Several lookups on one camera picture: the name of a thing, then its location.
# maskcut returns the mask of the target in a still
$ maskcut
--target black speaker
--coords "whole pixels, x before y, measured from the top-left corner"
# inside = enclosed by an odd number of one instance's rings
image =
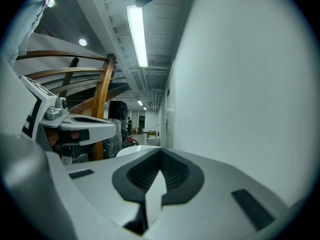
[[[128,117],[128,105],[123,101],[110,101],[108,118],[121,120],[121,125],[125,126]]]

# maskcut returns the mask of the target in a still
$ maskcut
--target ceiling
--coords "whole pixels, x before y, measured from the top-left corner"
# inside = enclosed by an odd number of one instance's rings
[[[161,96],[184,29],[192,0],[154,0],[143,7],[148,68],[140,68],[132,41],[126,6],[133,0],[55,0],[44,11],[35,32],[70,43],[87,40],[86,48],[102,56],[114,53],[131,91],[115,100],[149,111],[159,109]]]

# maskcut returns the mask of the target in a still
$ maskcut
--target floor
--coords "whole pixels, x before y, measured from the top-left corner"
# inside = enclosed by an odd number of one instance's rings
[[[132,139],[136,140],[139,145],[147,145],[147,134],[132,134]]]

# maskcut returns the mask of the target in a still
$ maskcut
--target fluorescent ceiling light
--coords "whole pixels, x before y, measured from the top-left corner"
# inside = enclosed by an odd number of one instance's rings
[[[55,5],[55,0],[45,0],[45,4],[48,6],[48,7],[52,7]]]
[[[82,46],[86,46],[87,45],[87,41],[84,40],[84,39],[80,39],[79,40],[79,44],[82,45]]]
[[[135,4],[128,5],[126,7],[126,15],[128,17],[132,41],[139,66],[146,68],[148,67],[148,60],[142,7],[136,7]]]

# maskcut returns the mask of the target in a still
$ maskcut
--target recessed ceiling light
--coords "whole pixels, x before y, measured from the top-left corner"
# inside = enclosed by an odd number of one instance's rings
[[[55,0],[45,0],[45,4],[48,6],[48,7],[52,7],[55,5]]]
[[[142,7],[136,7],[135,4],[128,5],[126,7],[126,15],[139,66],[146,68],[148,67],[148,60]]]
[[[80,39],[79,40],[79,44],[82,45],[82,46],[86,46],[87,45],[87,41],[84,40],[84,39]]]

